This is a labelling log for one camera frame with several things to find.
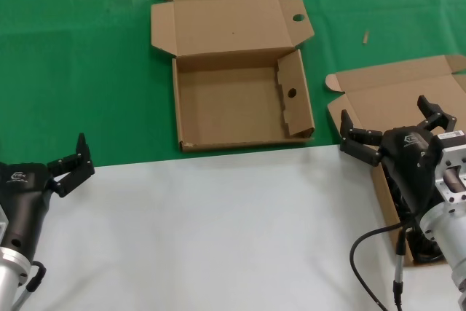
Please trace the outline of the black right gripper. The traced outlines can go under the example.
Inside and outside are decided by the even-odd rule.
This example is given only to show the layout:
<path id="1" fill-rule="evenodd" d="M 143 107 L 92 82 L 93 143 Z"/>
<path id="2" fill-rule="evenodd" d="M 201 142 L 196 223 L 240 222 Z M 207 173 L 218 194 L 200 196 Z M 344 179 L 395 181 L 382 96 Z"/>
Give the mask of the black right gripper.
<path id="1" fill-rule="evenodd" d="M 434 193 L 434 170 L 422 161 L 422 154 L 433 138 L 431 133 L 440 127 L 452 132 L 456 118 L 447 114 L 424 95 L 417 100 L 424 116 L 418 127 L 398 127 L 384 133 L 356 128 L 346 109 L 341 111 L 340 151 L 366 164 L 383 166 L 398 186 L 410 211 L 426 213 L 437 201 Z"/>

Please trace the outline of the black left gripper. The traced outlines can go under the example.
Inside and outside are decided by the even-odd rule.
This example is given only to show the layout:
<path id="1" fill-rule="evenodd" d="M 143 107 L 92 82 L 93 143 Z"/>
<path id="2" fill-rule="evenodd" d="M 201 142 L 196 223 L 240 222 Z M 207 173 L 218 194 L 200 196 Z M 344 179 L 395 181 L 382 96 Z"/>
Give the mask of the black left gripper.
<path id="1" fill-rule="evenodd" d="M 56 175 L 63 175 L 54 185 Z M 53 192 L 64 198 L 95 174 L 90 149 L 80 133 L 75 153 L 47 165 L 40 163 L 1 164 L 1 209 L 8 225 L 1 247 L 27 259 L 35 256 L 44 218 Z"/>

